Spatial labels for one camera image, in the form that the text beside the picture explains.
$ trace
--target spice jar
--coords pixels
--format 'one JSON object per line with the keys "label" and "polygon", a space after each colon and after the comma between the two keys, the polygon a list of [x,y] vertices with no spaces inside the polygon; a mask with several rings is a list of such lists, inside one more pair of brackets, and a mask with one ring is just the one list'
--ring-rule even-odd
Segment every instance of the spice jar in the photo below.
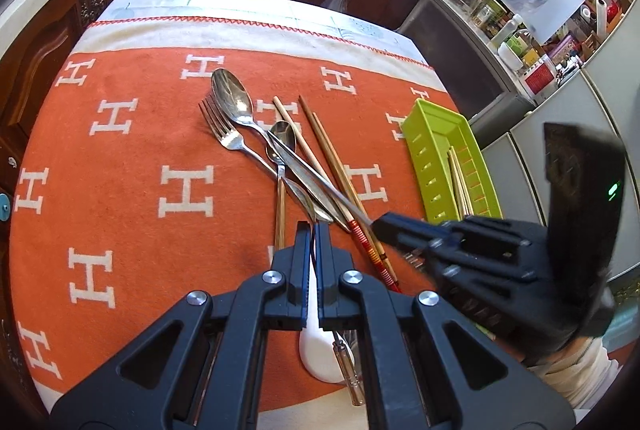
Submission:
{"label": "spice jar", "polygon": [[499,20],[507,13],[507,10],[502,7],[497,0],[484,0],[478,7],[478,10],[474,13],[471,21],[484,30],[484,26],[491,20]]}

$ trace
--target small metal spoon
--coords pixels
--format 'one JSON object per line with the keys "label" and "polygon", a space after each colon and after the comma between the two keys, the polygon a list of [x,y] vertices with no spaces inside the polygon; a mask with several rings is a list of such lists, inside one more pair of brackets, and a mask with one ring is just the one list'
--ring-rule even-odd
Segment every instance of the small metal spoon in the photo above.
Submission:
{"label": "small metal spoon", "polygon": [[[285,143],[291,150],[296,150],[296,136],[293,134],[293,129],[291,125],[286,121],[277,121],[271,127],[271,131],[275,134],[275,136],[280,139],[283,143]],[[271,159],[271,162],[276,164],[278,167],[278,180],[282,181],[282,177],[284,177],[285,173],[285,164],[282,158],[271,148],[271,145],[267,145],[267,157]],[[284,181],[287,184],[287,187],[293,193],[293,195],[297,198],[298,202],[303,205],[305,210],[309,207],[312,208],[312,212],[314,214],[314,219],[321,220],[322,222],[332,223],[334,219],[324,210],[321,206],[314,203],[309,199],[306,191],[297,183],[293,182],[290,179],[284,177]]]}
{"label": "small metal spoon", "polygon": [[[286,121],[276,121],[271,127],[271,132],[285,143],[291,150],[296,151],[296,136],[293,129]],[[278,194],[276,199],[276,233],[273,242],[275,251],[281,250],[285,244],[285,199],[287,198],[287,190],[284,183],[284,174],[286,166],[279,155],[267,145],[267,156],[278,167],[278,180],[276,183]]]}

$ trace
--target plastic bottle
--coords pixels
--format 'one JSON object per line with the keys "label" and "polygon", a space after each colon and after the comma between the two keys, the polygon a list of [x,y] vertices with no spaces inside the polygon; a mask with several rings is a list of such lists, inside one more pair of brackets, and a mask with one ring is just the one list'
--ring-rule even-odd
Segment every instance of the plastic bottle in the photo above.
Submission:
{"label": "plastic bottle", "polygon": [[532,48],[531,40],[529,29],[518,29],[504,43],[509,46],[517,57],[522,59],[526,52]]}
{"label": "plastic bottle", "polygon": [[502,42],[505,41],[509,36],[511,36],[515,31],[518,30],[518,27],[522,25],[522,16],[513,15],[513,18],[509,20],[506,25],[500,29],[498,34],[496,34],[493,39],[489,42],[489,47],[494,52],[498,52],[498,47],[502,45]]}

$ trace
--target metal spoon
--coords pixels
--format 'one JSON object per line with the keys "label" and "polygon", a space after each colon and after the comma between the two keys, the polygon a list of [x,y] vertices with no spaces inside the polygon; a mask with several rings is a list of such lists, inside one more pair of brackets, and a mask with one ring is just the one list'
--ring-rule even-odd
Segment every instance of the metal spoon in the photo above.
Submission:
{"label": "metal spoon", "polygon": [[[217,68],[211,76],[211,89],[216,97],[220,110],[236,124],[253,128],[271,145],[267,132],[254,121],[254,105],[248,92],[240,80],[226,68]],[[315,180],[307,171],[295,161],[287,165],[303,186],[311,193],[312,197],[321,204],[322,208],[331,215],[341,228],[350,233],[349,227],[340,210],[335,206],[329,196],[322,191]]]}
{"label": "metal spoon", "polygon": [[[289,190],[292,190],[292,185],[295,185],[295,183],[290,181],[287,177],[283,177],[282,181]],[[353,365],[353,351],[350,349],[341,334],[338,334],[336,331],[322,330],[318,322],[318,306],[316,304],[318,301],[318,282],[316,278],[317,219],[313,211],[313,202],[306,191],[302,190],[302,197],[297,198],[300,201],[300,205],[305,210],[309,222],[311,222],[311,266],[309,266],[309,296],[307,299],[310,307],[306,319],[306,327],[302,329],[298,344],[298,348],[300,349],[300,358],[302,359],[302,363],[305,365],[306,370],[308,370],[314,377],[321,381],[338,383],[339,380],[334,381],[334,378],[332,377],[335,376],[335,372],[331,370],[331,362],[328,359],[330,352],[329,349],[333,349],[335,359],[338,363],[338,368],[340,369],[340,374],[345,385],[349,389],[351,403],[354,406],[362,406],[365,403],[364,390]]]}
{"label": "metal spoon", "polygon": [[[275,136],[283,143],[285,143],[292,151],[296,151],[296,136],[293,134],[293,129],[289,123],[287,123],[286,121],[277,121],[276,124],[271,127],[271,132],[273,132]],[[286,167],[284,161],[273,150],[273,148],[271,148],[271,145],[269,144],[267,144],[267,156],[271,159],[271,162],[276,164],[276,166],[278,167],[278,208],[276,209],[276,219],[278,218],[278,211],[280,207],[282,207],[281,215],[284,215],[284,195],[282,196],[282,202],[280,202],[280,188],[282,186],[282,180],[284,178],[284,183],[287,184],[287,187],[297,198],[298,202],[303,206],[305,211],[307,211],[307,214],[308,209],[311,208],[314,219],[317,218],[322,222],[332,223],[334,219],[332,219],[332,217],[324,209],[322,209],[322,207],[311,201],[306,191],[303,190],[300,185],[284,177]],[[278,241],[276,240],[276,250],[280,249],[278,248],[277,243]]]}
{"label": "metal spoon", "polygon": [[211,89],[226,116],[241,126],[253,128],[269,144],[267,133],[254,121],[254,105],[240,80],[226,68],[217,68],[211,76]]}

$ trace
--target wooden chopstick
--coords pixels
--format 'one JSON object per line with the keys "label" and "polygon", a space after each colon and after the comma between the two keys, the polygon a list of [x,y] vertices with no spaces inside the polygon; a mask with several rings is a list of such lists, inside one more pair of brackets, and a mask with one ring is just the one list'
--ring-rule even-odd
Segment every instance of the wooden chopstick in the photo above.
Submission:
{"label": "wooden chopstick", "polygon": [[460,176],[458,175],[458,169],[456,168],[456,164],[453,161],[453,156],[451,155],[451,149],[449,149],[447,156],[449,159],[449,173],[451,175],[453,196],[456,201],[458,216],[460,217],[460,220],[463,220],[466,214],[465,200],[462,194],[462,188],[460,188]]}
{"label": "wooden chopstick", "polygon": [[[322,175],[322,177],[330,181],[331,179],[324,171],[324,168],[320,164],[320,161],[318,161],[318,158],[316,158],[311,148],[309,147],[308,143],[302,137],[302,132],[300,132],[298,127],[296,127],[296,124],[293,122],[291,116],[282,105],[282,102],[280,101],[278,96],[273,97],[273,104],[276,106],[276,109],[278,110],[278,112],[280,112],[281,116],[284,118],[284,121],[286,121],[291,125],[293,132],[296,135],[296,139],[298,140],[298,143],[302,147],[302,151],[305,153],[307,159],[309,159],[309,162],[311,163],[311,165],[316,169],[316,171],[320,175]],[[371,260],[372,264],[374,265],[374,267],[382,277],[385,285],[393,291],[400,292],[400,289],[394,282],[393,277],[390,275],[388,270],[386,270],[386,267],[384,266],[382,260],[380,259],[380,256],[376,252],[375,248],[369,243],[369,240],[367,240],[366,235],[364,235],[362,228],[353,218],[353,215],[351,214],[351,212],[346,207],[344,207],[341,203],[336,202],[336,205],[340,209],[340,212],[344,215],[344,218],[347,220],[347,225],[351,229],[352,233],[355,235],[360,245],[364,248],[364,251],[369,255],[369,259]]]}
{"label": "wooden chopstick", "polygon": [[[358,194],[356,193],[355,188],[353,187],[353,184],[351,183],[349,177],[344,171],[344,166],[342,165],[342,162],[338,157],[338,154],[331,142],[331,139],[329,139],[329,136],[327,135],[326,130],[324,130],[324,127],[322,126],[322,123],[318,118],[318,114],[311,112],[311,109],[309,108],[304,97],[300,95],[298,96],[298,99],[300,100],[300,105],[302,105],[302,110],[305,112],[305,115],[309,120],[309,123],[311,124],[311,128],[313,129],[314,134],[316,134],[316,139],[318,139],[318,143],[322,148],[322,153],[324,154],[324,158],[329,164],[329,168],[331,168],[335,178],[338,180],[338,182],[340,182],[340,187],[342,188],[342,191],[344,191],[344,193],[346,193],[347,196],[350,198],[351,202],[356,204],[360,208],[360,210],[364,213],[365,209],[364,209],[364,206],[362,205],[362,201],[358,197]],[[375,248],[376,252],[378,253],[378,256],[380,257],[380,260],[382,260],[382,264],[385,266],[385,269],[388,271],[394,283],[397,285],[398,276],[396,275],[393,266],[391,266],[391,262],[386,256],[386,253],[384,248],[382,247],[382,244],[380,244],[380,241],[376,238],[376,236],[367,226],[361,226],[361,229],[364,235],[367,237],[369,244],[373,248]]]}
{"label": "wooden chopstick", "polygon": [[460,161],[458,160],[458,154],[455,148],[449,148],[449,161],[451,169],[451,177],[454,183],[454,193],[456,195],[456,202],[458,203],[458,210],[460,211],[460,218],[464,219],[467,215],[474,213],[473,203],[471,202],[471,196],[466,187],[465,174],[462,172]]}
{"label": "wooden chopstick", "polygon": [[[329,166],[331,166],[334,174],[337,175],[337,178],[340,181],[340,185],[342,189],[350,198],[351,202],[356,204],[356,206],[358,206],[363,213],[366,213],[366,210],[364,209],[362,201],[358,197],[358,194],[355,188],[353,187],[353,183],[351,182],[346,172],[344,171],[344,166],[340,161],[338,153],[335,151],[334,145],[329,139],[329,136],[327,135],[326,130],[324,129],[324,127],[322,126],[322,123],[320,122],[320,119],[318,118],[318,114],[313,113],[312,117],[314,118],[314,120],[316,121],[316,124],[318,125],[318,129],[322,139],[326,141],[326,148],[330,155],[325,155],[325,157],[329,162]],[[367,236],[369,243],[373,245],[373,247],[378,252],[378,255],[380,255],[380,260],[382,260],[382,264],[385,266],[385,269],[389,272],[389,274],[391,275],[391,278],[393,278],[394,282],[397,285],[398,275],[396,275],[396,272],[394,271],[393,266],[391,266],[391,262],[386,256],[384,247],[382,246],[380,241],[376,238],[376,236],[373,234],[372,230],[369,229],[368,226],[362,226],[362,230]]]}

